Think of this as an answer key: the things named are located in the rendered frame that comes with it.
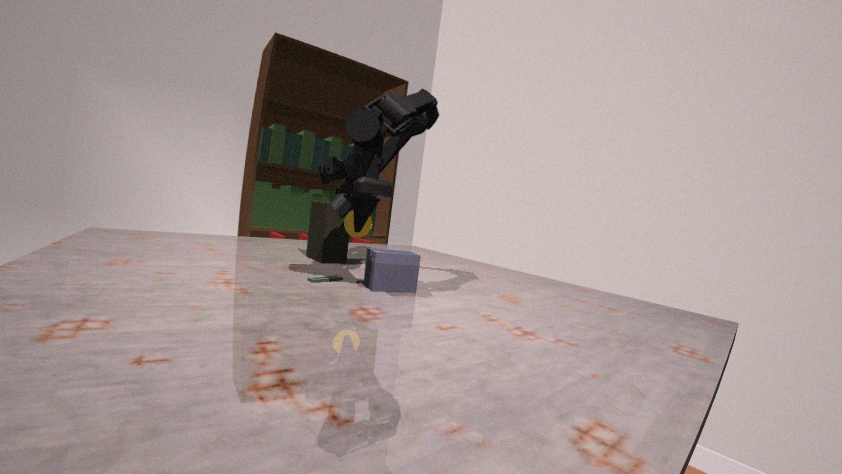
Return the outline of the gold coin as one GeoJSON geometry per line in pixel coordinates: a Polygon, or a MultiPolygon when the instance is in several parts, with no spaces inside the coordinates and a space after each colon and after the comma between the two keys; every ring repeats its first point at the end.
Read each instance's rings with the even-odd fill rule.
{"type": "Polygon", "coordinates": [[[371,220],[371,217],[369,216],[367,221],[365,222],[364,226],[362,227],[361,231],[355,232],[355,228],[354,228],[354,209],[351,210],[346,215],[346,217],[344,219],[345,230],[347,231],[348,234],[350,234],[353,237],[360,238],[360,237],[365,236],[370,231],[371,226],[372,226],[372,220],[371,220]]]}

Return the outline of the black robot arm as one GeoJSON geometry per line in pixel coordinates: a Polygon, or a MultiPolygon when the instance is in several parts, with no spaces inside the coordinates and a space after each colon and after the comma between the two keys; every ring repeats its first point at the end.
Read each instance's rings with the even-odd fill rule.
{"type": "MultiPolygon", "coordinates": [[[[381,154],[382,159],[385,159],[380,168],[381,174],[412,136],[429,130],[435,124],[439,116],[436,105],[436,99],[424,89],[407,96],[388,93],[377,97],[362,110],[352,112],[347,117],[345,126],[354,142],[353,150],[381,154]],[[385,131],[392,136],[384,144],[385,131]]],[[[343,161],[338,161],[336,156],[326,158],[325,164],[318,166],[322,183],[345,177],[342,182],[354,179],[353,162],[351,153],[343,161]]],[[[339,193],[339,186],[336,189],[338,196],[330,203],[343,219],[351,211],[351,204],[343,197],[347,194],[339,193]]]]}

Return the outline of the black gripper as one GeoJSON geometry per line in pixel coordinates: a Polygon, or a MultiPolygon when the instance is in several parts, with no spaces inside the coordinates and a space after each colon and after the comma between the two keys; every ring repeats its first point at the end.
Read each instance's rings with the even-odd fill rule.
{"type": "Polygon", "coordinates": [[[379,180],[382,155],[367,150],[353,150],[354,179],[347,179],[339,186],[340,194],[350,202],[354,209],[355,232],[360,232],[371,212],[380,201],[377,195],[391,197],[392,185],[379,180]]]}

